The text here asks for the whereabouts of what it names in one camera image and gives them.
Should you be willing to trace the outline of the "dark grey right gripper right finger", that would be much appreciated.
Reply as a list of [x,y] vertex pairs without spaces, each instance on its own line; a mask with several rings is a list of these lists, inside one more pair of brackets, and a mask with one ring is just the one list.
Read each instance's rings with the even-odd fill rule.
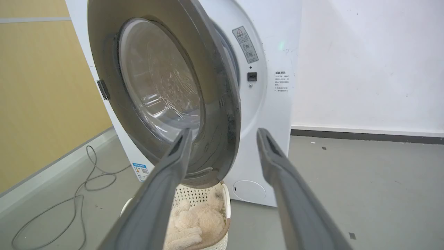
[[353,250],[271,133],[256,134],[262,174],[273,188],[287,250]]

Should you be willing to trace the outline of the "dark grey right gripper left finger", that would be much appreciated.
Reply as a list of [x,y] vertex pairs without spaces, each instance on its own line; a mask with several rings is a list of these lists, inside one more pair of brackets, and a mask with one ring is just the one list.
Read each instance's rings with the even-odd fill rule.
[[183,129],[143,182],[98,250],[162,250],[177,186],[189,164],[192,134]]

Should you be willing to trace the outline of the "white washing machine body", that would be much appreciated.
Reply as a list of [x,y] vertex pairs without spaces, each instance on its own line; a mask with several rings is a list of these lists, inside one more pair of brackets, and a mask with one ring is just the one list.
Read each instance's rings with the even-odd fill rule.
[[[92,57],[87,25],[88,0],[65,0],[87,64],[101,93],[123,149],[138,180],[154,169],[118,121]],[[256,134],[267,129],[287,155],[302,0],[199,0],[217,27],[238,82],[241,130],[238,152],[223,181],[231,198],[276,206],[275,194],[262,174]]]

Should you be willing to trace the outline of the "grey round washing machine door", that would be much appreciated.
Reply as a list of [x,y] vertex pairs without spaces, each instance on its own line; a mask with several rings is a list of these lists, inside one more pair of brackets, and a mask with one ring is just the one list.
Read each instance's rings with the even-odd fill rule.
[[238,82],[199,0],[88,0],[90,48],[118,121],[154,165],[184,128],[192,135],[183,185],[221,182],[240,141]]

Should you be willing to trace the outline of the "beige fluffy towel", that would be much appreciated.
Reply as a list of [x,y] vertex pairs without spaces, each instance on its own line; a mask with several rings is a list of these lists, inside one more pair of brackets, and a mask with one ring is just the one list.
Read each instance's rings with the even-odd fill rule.
[[184,250],[216,239],[225,226],[223,206],[223,195],[217,189],[209,192],[207,201],[194,206],[182,200],[171,211],[163,250]]

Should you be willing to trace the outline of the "white perforated laundry basket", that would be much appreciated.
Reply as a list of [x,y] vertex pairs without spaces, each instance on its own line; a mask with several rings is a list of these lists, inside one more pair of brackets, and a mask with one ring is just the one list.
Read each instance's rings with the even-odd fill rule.
[[217,185],[207,189],[193,189],[180,185],[176,188],[176,194],[173,200],[172,209],[175,208],[182,200],[189,200],[194,206],[199,203],[207,201],[207,196],[212,189],[221,191],[223,195],[223,209],[222,214],[224,216],[225,226],[222,233],[214,240],[210,240],[208,243],[199,243],[198,245],[190,246],[184,250],[227,250],[228,245],[228,230],[231,224],[231,204],[227,186],[220,182]]

